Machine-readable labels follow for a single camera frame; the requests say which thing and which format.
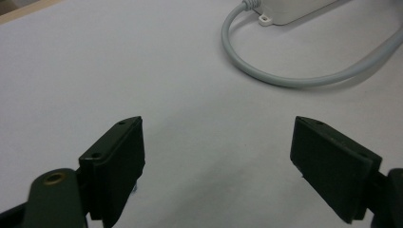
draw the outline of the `white table surface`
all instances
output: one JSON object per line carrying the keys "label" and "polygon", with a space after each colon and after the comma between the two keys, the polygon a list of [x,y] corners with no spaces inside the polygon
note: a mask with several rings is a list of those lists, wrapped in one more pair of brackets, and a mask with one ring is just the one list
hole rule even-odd
{"label": "white table surface", "polygon": [[[345,224],[289,159],[296,116],[321,120],[403,166],[403,48],[338,85],[285,89],[234,68],[221,24],[235,0],[66,0],[0,26],[0,211],[119,120],[143,116],[146,166],[115,227]],[[339,1],[284,27],[243,13],[237,52],[311,77],[358,61],[403,24],[398,0]],[[102,227],[91,222],[90,227]]]}

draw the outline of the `screw hole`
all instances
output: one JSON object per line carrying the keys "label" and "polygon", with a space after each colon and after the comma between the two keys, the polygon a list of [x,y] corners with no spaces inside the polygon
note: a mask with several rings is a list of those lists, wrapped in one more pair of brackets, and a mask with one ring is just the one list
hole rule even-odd
{"label": "screw hole", "polygon": [[93,159],[99,159],[99,158],[101,158],[101,153],[93,153],[92,155],[91,155],[91,157],[93,158]]}
{"label": "screw hole", "polygon": [[64,173],[53,173],[45,178],[44,184],[53,185],[53,184],[63,181],[63,179],[65,177],[66,177],[66,174],[64,174]]}

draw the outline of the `white cable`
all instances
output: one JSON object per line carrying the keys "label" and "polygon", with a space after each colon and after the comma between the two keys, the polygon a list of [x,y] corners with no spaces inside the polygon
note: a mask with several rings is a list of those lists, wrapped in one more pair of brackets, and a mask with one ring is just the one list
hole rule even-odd
{"label": "white cable", "polygon": [[357,74],[374,66],[376,63],[380,62],[386,57],[392,55],[393,52],[396,49],[398,49],[400,45],[403,43],[403,27],[402,27],[391,38],[385,41],[385,43],[383,43],[382,46],[377,51],[371,53],[362,61],[359,61],[358,63],[344,70],[341,70],[337,73],[308,79],[280,77],[274,74],[263,72],[244,62],[234,51],[229,41],[229,29],[234,19],[241,12],[252,10],[258,7],[259,4],[260,0],[243,0],[241,4],[239,4],[235,9],[233,9],[225,19],[224,24],[222,25],[221,41],[225,51],[227,52],[228,56],[233,61],[236,67],[238,67],[248,75],[268,84],[284,87],[312,87],[312,86],[325,86],[333,83],[338,83],[356,76]]}

